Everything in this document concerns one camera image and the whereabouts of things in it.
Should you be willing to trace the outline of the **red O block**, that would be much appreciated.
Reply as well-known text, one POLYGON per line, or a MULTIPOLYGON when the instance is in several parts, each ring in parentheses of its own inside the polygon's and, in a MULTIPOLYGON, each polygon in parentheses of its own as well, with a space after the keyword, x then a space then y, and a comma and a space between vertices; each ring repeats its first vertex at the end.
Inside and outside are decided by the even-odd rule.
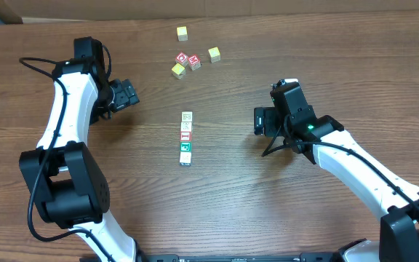
POLYGON ((180 52, 175 57, 175 62, 181 64, 183 67, 186 67, 188 65, 188 56, 184 52, 180 52))

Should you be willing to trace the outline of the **plain white wooden block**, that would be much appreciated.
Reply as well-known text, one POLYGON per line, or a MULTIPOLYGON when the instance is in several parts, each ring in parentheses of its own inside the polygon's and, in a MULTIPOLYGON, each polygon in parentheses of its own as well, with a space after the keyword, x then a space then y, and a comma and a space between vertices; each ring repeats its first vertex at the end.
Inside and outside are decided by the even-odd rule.
POLYGON ((179 163, 182 166, 191 166, 192 153, 190 151, 181 151, 179 163))

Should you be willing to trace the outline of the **yellow block left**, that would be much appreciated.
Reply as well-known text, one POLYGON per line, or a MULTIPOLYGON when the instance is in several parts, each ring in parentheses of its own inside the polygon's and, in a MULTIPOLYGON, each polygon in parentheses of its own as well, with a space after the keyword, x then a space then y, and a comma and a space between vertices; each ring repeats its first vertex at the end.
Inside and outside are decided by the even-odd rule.
POLYGON ((179 63, 176 63, 172 67, 172 75, 177 79, 182 79, 186 75, 185 67, 179 63))

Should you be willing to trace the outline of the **cardboard wall panel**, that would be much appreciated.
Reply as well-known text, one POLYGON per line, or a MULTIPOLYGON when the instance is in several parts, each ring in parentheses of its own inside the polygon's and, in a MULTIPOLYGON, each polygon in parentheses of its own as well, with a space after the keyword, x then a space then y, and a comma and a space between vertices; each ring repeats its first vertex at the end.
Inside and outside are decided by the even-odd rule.
POLYGON ((419 0, 1 0, 0 21, 134 20, 419 10, 419 0))

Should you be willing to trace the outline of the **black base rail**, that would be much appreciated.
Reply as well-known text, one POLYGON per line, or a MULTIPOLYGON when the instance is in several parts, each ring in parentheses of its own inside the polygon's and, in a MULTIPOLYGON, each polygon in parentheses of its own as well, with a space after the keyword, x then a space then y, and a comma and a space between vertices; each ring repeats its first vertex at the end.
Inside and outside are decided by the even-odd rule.
POLYGON ((337 253, 301 253, 300 255, 257 255, 257 256, 179 256, 139 255, 138 262, 331 262, 341 261, 337 253))

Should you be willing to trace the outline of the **yellow block right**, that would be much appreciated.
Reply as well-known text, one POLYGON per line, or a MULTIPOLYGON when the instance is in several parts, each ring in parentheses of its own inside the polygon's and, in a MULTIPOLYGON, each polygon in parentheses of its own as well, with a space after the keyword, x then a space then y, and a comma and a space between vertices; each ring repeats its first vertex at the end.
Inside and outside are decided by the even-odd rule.
POLYGON ((208 49, 208 53, 209 53, 211 63, 215 63, 217 61, 220 61, 221 54, 220 54, 220 50, 218 49, 218 47, 213 47, 213 48, 208 49))

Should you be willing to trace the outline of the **green F block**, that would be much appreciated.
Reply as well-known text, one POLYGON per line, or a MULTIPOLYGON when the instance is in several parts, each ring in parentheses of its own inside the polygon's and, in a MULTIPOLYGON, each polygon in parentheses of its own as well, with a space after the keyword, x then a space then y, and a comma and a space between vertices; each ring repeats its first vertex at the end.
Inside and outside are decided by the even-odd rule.
POLYGON ((191 142, 181 142, 180 143, 180 150, 182 152, 191 152, 192 149, 192 143, 191 142))

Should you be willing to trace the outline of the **white blue picture block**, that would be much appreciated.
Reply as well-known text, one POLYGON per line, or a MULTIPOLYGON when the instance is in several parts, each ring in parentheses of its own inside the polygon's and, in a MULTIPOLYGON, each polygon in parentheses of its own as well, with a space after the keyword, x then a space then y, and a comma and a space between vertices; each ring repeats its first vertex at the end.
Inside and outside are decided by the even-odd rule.
POLYGON ((183 111, 181 113, 181 122, 192 122, 192 121, 193 121, 192 111, 183 111))

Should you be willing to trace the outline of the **red I block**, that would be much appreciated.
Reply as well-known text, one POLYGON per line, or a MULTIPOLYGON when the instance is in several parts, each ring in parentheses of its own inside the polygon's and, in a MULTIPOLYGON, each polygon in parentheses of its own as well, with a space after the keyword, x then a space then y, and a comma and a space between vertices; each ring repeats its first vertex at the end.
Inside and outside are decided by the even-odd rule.
POLYGON ((192 132, 181 132, 180 133, 181 142, 191 142, 192 141, 192 132))

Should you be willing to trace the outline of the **red M block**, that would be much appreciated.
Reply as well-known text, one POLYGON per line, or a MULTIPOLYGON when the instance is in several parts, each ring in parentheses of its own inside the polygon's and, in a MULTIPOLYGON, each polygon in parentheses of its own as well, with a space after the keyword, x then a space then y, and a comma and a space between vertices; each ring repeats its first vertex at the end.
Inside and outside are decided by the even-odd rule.
POLYGON ((192 71, 201 67, 201 60, 197 55, 192 55, 188 57, 188 64, 192 71))

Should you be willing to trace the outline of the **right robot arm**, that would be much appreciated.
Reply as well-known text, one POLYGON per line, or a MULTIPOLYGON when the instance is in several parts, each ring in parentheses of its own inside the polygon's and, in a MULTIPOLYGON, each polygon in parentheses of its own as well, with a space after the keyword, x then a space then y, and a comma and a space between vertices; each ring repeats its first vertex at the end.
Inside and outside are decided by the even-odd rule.
POLYGON ((333 174, 380 222, 380 239, 360 239, 333 253, 300 255, 301 261, 419 261, 419 186, 368 154, 329 115, 317 117, 297 79, 281 79, 270 92, 273 106, 254 110, 254 133, 268 145, 263 156, 289 148, 333 174))

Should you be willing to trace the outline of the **white green picture block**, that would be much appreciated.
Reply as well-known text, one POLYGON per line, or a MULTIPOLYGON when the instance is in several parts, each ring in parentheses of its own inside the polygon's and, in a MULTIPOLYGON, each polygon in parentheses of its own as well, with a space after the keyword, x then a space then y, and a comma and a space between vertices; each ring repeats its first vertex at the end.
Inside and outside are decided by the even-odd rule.
POLYGON ((181 132, 191 132, 192 131, 192 122, 181 122, 180 131, 181 132))

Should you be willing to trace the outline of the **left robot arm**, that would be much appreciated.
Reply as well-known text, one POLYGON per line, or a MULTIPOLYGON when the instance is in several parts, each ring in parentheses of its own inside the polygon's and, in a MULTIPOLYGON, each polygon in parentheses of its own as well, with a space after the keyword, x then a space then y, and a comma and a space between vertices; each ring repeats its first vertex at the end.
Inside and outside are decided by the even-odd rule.
POLYGON ((27 222, 42 242, 80 236, 97 261, 146 261, 110 211, 108 182, 87 148, 89 127, 139 103, 130 80, 110 80, 111 55, 97 39, 73 42, 74 57, 56 62, 48 77, 55 98, 43 136, 20 155, 30 191, 27 222))

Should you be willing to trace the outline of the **far yellow wooden block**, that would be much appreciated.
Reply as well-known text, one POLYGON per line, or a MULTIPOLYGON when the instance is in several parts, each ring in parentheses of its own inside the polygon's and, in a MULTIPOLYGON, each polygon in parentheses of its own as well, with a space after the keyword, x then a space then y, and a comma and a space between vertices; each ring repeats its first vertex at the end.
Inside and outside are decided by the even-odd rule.
POLYGON ((180 26, 176 28, 178 41, 188 40, 188 31, 186 26, 180 26))

